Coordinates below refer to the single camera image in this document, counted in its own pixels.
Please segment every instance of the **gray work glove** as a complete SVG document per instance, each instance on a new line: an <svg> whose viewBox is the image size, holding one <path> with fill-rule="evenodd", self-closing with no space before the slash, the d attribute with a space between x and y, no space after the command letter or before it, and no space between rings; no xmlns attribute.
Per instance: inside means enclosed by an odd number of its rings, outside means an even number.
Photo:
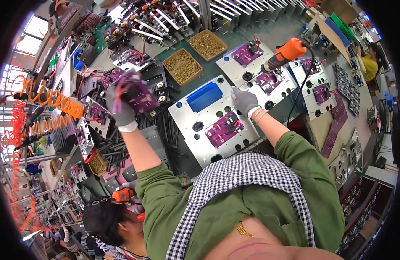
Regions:
<svg viewBox="0 0 400 260"><path fill-rule="evenodd" d="M253 112L261 108L261 106L258 105L258 98L254 93L240 90L235 86L232 86L232 89L233 93L231 96L234 101L234 105L240 112L248 115L249 118L252 116Z"/></svg>
<svg viewBox="0 0 400 260"><path fill-rule="evenodd" d="M106 106L112 113L116 121L116 126L120 132L132 132L138 127L138 123L135 121L135 112L128 102L115 100L116 97L116 85L108 87L106 94Z"/></svg>

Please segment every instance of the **orange power tool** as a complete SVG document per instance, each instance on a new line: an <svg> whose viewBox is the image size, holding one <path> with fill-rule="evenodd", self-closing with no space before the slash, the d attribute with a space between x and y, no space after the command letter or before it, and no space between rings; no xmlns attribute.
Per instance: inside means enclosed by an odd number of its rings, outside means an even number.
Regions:
<svg viewBox="0 0 400 260"><path fill-rule="evenodd" d="M124 187L121 190L114 191L112 193L112 203L122 204L131 202L131 198L135 195L134 190Z"/></svg>
<svg viewBox="0 0 400 260"><path fill-rule="evenodd" d="M285 45L276 49L275 55L261 65L263 73L274 71L288 62L303 57L307 52L306 43L298 38L291 38Z"/></svg>

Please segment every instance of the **gold necklace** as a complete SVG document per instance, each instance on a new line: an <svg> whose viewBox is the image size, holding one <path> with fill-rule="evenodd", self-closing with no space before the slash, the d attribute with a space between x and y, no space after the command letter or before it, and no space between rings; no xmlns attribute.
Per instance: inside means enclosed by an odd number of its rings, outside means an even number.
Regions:
<svg viewBox="0 0 400 260"><path fill-rule="evenodd" d="M253 233L248 233L248 232L246 231L245 227L244 227L242 224L240 224L240 227L237 228L237 231L239 231L239 233L240 233L241 235L245 235L245 236L247 236L248 238L252 238L252 237L253 237Z"/></svg>

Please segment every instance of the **checkered apron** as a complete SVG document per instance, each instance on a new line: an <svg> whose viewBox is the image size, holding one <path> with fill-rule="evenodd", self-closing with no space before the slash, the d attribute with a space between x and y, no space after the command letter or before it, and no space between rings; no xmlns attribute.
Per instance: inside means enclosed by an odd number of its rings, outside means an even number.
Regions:
<svg viewBox="0 0 400 260"><path fill-rule="evenodd" d="M267 185L288 193L303 221L307 246L316 247L313 223L297 175L285 164L260 153L243 153L208 165L194 182L187 208L168 247L166 260L183 260L201 208L214 196L242 185Z"/></svg>

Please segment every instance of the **green jacket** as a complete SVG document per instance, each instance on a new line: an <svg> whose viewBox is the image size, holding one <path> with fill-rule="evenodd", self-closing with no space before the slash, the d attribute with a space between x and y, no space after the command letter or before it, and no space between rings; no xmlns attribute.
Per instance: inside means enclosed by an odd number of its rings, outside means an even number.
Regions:
<svg viewBox="0 0 400 260"><path fill-rule="evenodd" d="M335 252L345 221L334 181L321 155L295 132L285 133L275 147L278 159L299 177L313 221L316 246ZM163 260L187 206L191 187L181 190L179 178L165 164L138 173L136 192L145 207L145 247L151 260ZM194 226L186 260L201 260L244 216L255 215L284 245L306 246L304 226L287 193L248 185L215 196Z"/></svg>

